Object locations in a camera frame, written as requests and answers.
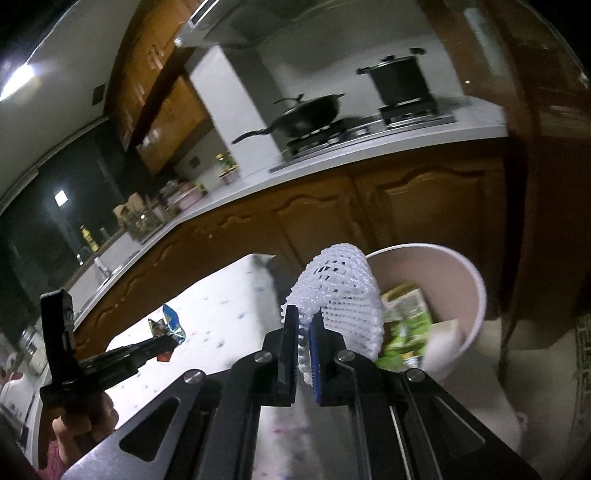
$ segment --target colorful wrapper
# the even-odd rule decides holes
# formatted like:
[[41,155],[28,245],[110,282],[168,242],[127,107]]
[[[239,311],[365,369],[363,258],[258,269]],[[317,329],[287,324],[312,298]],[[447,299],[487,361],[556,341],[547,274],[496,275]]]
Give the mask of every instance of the colorful wrapper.
[[[160,319],[157,322],[152,319],[148,319],[152,336],[157,337],[162,335],[171,335],[180,345],[185,341],[187,335],[181,327],[181,324],[178,320],[178,314],[166,304],[163,305],[162,311],[164,313],[163,319]],[[164,352],[161,355],[158,355],[156,360],[158,362],[169,362],[172,355],[172,351]]]

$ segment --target pot lid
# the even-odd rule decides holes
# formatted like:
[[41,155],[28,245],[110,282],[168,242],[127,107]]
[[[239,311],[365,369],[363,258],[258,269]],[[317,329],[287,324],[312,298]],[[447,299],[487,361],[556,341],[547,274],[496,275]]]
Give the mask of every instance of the pot lid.
[[423,55],[426,53],[424,48],[418,48],[418,47],[410,48],[409,51],[412,55],[409,55],[407,57],[396,57],[394,55],[388,55],[387,57],[384,57],[377,65],[373,65],[371,67],[364,67],[362,69],[357,69],[357,75],[362,75],[364,73],[370,72],[371,70],[378,69],[378,68],[384,67],[386,65],[390,65],[391,63],[414,59],[415,55]]

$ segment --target red shirt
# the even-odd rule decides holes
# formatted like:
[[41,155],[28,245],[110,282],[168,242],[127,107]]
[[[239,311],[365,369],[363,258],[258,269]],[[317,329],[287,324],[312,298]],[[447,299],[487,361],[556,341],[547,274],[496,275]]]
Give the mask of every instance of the red shirt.
[[64,462],[61,461],[60,451],[57,441],[50,442],[47,449],[47,467],[38,470],[37,473],[43,480],[60,480],[61,476],[68,470]]

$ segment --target frying pan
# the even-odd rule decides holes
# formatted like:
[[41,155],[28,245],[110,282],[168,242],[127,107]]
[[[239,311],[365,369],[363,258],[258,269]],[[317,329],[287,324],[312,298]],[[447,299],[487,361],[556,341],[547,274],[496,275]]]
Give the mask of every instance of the frying pan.
[[298,98],[282,98],[281,100],[277,100],[274,103],[279,103],[283,100],[293,100],[296,102],[296,105],[279,118],[273,120],[267,128],[246,132],[240,135],[240,137],[235,138],[232,143],[237,144],[245,138],[254,135],[268,135],[275,130],[279,130],[291,138],[311,134],[315,130],[330,124],[336,118],[339,113],[339,98],[343,95],[344,93],[326,95],[302,102],[301,99],[304,96],[302,93]]

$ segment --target wooden cabinet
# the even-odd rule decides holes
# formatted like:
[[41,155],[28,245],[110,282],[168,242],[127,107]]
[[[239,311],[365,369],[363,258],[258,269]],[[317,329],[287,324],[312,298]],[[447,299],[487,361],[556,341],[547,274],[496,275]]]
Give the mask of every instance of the wooden cabinet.
[[333,244],[351,243],[365,253],[372,249],[355,187],[342,171],[305,177],[267,198],[271,222],[280,225],[302,268]]
[[276,255],[289,278],[295,282],[301,265],[276,223],[265,212],[266,196],[243,202],[206,215],[195,222],[191,232],[199,243],[207,244],[209,256],[203,259],[211,272],[251,253]]
[[359,171],[354,181],[379,248],[412,242],[453,248],[472,260],[495,296],[505,242],[498,148],[454,144],[393,154]]
[[184,72],[184,64],[193,49],[177,48],[174,39],[199,3],[154,2],[139,27],[136,26],[135,41],[124,61],[116,64],[107,94],[108,99],[113,99],[108,102],[108,113],[115,120],[125,149],[145,138],[163,100]]
[[465,254],[495,299],[504,253],[504,141],[438,145],[333,168],[176,226],[110,289],[76,330],[79,356],[199,279],[250,253],[278,256],[290,284],[330,245],[365,253],[432,242]]
[[211,130],[209,114],[186,76],[180,76],[150,125],[140,145],[139,156],[150,173],[158,173],[186,139],[197,141]]

